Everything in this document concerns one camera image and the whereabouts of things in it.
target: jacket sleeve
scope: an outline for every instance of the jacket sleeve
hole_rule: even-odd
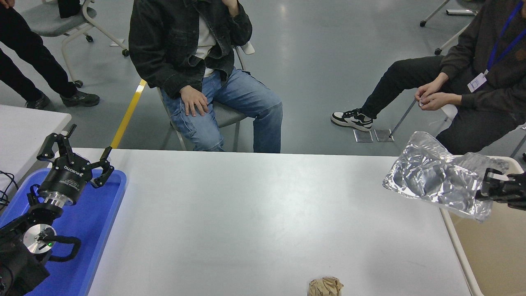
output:
[[[135,0],[131,14],[130,58],[139,76],[150,87],[161,87],[170,97],[178,97],[183,86],[197,86],[166,62],[160,9],[146,0]]]
[[[252,23],[248,18],[243,6],[238,2],[239,14],[231,17],[228,21],[228,28],[230,29],[230,40],[232,45],[245,45],[252,36]]]
[[[463,94],[461,105],[478,111],[526,113],[526,76],[512,87]]]
[[[448,54],[440,63],[441,71],[446,73],[450,80],[473,62],[481,20],[486,11],[485,7],[486,5],[480,9],[466,30],[460,34],[458,44],[449,49]]]

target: white t-shirt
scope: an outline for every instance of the white t-shirt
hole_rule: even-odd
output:
[[[205,59],[214,45],[216,45],[216,40],[210,33],[205,20],[199,16],[199,41],[197,42],[197,50],[194,56]],[[214,69],[206,68],[204,77],[212,75],[213,72]]]

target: robotic arm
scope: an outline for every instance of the robotic arm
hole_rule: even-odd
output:
[[[73,153],[69,137],[75,128],[73,124],[67,135],[53,133],[46,138],[37,159],[50,161],[53,167],[42,184],[33,185],[27,194],[29,210],[0,228],[0,296],[31,292],[49,276],[44,267],[47,261],[69,261],[80,249],[80,239],[57,235],[51,225],[64,212],[64,205],[77,203],[88,182],[94,188],[103,186],[114,168],[107,160],[111,147],[95,163]],[[51,161],[55,157],[52,150],[55,143],[59,157]],[[102,167],[103,172],[93,178],[92,169],[97,167]],[[71,253],[53,256],[51,249],[55,243],[72,244]]]
[[[487,168],[475,198],[507,203],[510,208],[526,211],[526,173],[504,176],[498,170]]]

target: chair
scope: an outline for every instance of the chair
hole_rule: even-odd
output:
[[[250,42],[248,42],[247,44],[241,46],[241,49],[247,55],[253,54],[255,52],[254,47],[251,45]],[[239,59],[239,62],[241,64],[241,69],[243,71],[246,71],[245,62],[243,61],[243,58],[241,57],[241,54],[240,54],[240,51],[239,51],[239,47],[236,46],[235,50],[236,50],[236,55],[237,55],[237,57]],[[181,144],[181,147],[183,148],[183,150],[187,150],[185,142],[183,141],[183,136],[181,135],[181,131],[177,127],[177,124],[175,124],[175,122],[171,119],[171,113],[168,110],[168,107],[166,106],[166,104],[164,103],[163,95],[161,94],[160,88],[157,88],[157,92],[159,93],[159,97],[161,99],[161,102],[163,103],[163,106],[165,108],[166,114],[168,115],[168,118],[170,118],[170,125],[172,126],[172,128],[177,133],[177,137],[179,138],[179,143]],[[219,128],[222,128],[222,127],[225,127],[225,126],[229,126],[229,125],[232,125],[232,124],[236,124],[236,130],[235,130],[235,133],[234,133],[234,147],[233,147],[233,151],[237,152],[237,145],[238,145],[238,140],[239,140],[239,126],[240,126],[241,120],[246,118],[246,115],[244,115],[243,113],[238,112],[238,111],[236,111],[236,110],[234,110],[234,109],[232,109],[232,108],[230,108],[228,106],[225,106],[225,105],[223,105],[223,104],[221,104],[219,102],[214,102],[214,112],[216,113],[216,121],[217,121],[217,125],[218,125]]]
[[[68,18],[60,18],[57,0],[50,2],[42,0],[42,4],[39,4],[21,13],[31,30],[36,34],[44,37],[57,37],[60,35],[67,36],[67,38],[62,41],[62,55],[64,57],[64,61],[66,62],[69,75],[74,81],[76,87],[82,87],[84,83],[81,80],[78,80],[75,76],[72,70],[70,59],[66,54],[66,44],[68,44],[71,40],[79,37],[81,34],[84,34],[86,35],[88,42],[93,42],[93,38],[89,36],[87,32],[91,28],[96,27],[99,29],[99,31],[104,33],[104,35],[108,36],[111,40],[123,48],[123,56],[129,55],[129,50],[126,48],[126,45],[124,45],[121,41],[119,41],[112,34],[102,28],[97,22],[95,22],[95,20],[93,20],[93,18],[97,16],[97,12],[93,8],[89,7],[89,5],[93,2],[93,0],[84,0],[82,5],[82,14],[79,13]],[[77,29],[77,31],[69,34],[68,32],[72,31],[73,29]]]
[[[519,126],[519,129],[521,130],[525,130],[526,131],[526,124],[523,124],[521,126]],[[511,158],[514,158],[515,157],[515,154],[517,154],[517,152],[519,151],[519,149],[522,147],[522,145],[524,144],[524,142],[526,142],[526,134],[524,135],[524,137],[522,137],[521,141],[519,142],[519,144],[517,145],[517,147],[515,147],[515,149],[513,150],[513,152],[511,153],[510,157]]]
[[[409,108],[407,108],[402,118],[398,121],[393,131],[389,134],[389,138],[392,139],[393,135],[395,134],[395,131],[398,129],[400,124],[402,124],[402,121],[406,118],[407,114],[409,113],[409,111],[411,111],[411,109],[413,108],[416,102],[417,102],[416,100],[413,100],[411,102],[411,105],[409,105]],[[450,105],[450,104],[441,107],[440,110],[442,110],[444,114],[446,115],[446,118],[444,119],[444,121],[447,121],[448,119],[453,120],[453,118],[455,118],[455,115],[457,114],[457,108],[454,105]]]
[[[435,9],[430,15],[428,15],[423,21],[420,21],[420,26],[421,27],[424,27],[427,23],[427,21],[433,17],[433,15],[435,15],[439,10],[442,9],[442,7],[444,7],[447,3],[449,2],[449,0],[445,0],[444,2],[442,2],[442,4],[440,4],[440,6]],[[466,10],[446,10],[446,13],[448,15],[476,15],[478,13],[478,11],[480,10],[480,8],[484,5],[484,0],[457,0],[458,4],[464,8],[466,8]],[[451,37],[448,41],[446,41],[446,43],[442,44],[442,46],[440,46],[439,48],[435,49],[434,50],[434,54],[436,55],[439,55],[440,53],[442,53],[442,50],[444,50],[444,48],[446,48],[447,46],[449,46],[453,41],[455,41],[459,36],[460,34],[462,34],[462,32],[464,32],[464,30],[466,30],[466,28],[469,26],[469,24],[467,24],[464,28],[462,28],[460,31],[458,31],[458,33],[456,33],[453,37]]]

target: sneaker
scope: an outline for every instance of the sneaker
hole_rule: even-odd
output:
[[[334,112],[330,119],[339,126],[349,126],[363,132],[370,131],[372,126],[372,119],[365,116],[360,108],[347,112]]]
[[[49,102],[49,98],[45,94],[42,94],[42,97],[36,101],[27,101],[26,108],[42,110]]]
[[[68,107],[76,105],[91,107],[97,105],[100,100],[98,95],[83,93],[79,90],[77,90],[72,97],[64,97],[60,95],[60,98],[62,99],[62,103]]]

